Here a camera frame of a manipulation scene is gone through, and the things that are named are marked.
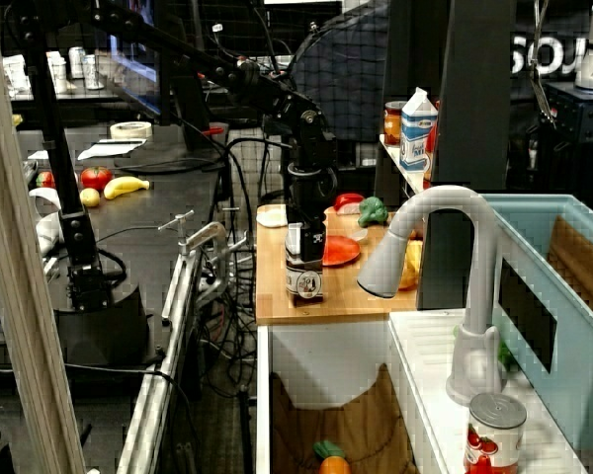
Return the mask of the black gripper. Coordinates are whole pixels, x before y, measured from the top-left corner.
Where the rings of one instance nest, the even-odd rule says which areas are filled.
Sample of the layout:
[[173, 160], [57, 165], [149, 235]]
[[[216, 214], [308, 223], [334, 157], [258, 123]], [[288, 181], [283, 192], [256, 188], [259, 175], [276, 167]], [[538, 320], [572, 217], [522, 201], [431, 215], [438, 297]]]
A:
[[337, 195], [333, 168], [288, 167], [288, 223], [304, 223], [300, 231], [300, 257], [307, 270], [322, 271], [325, 248], [325, 209]]

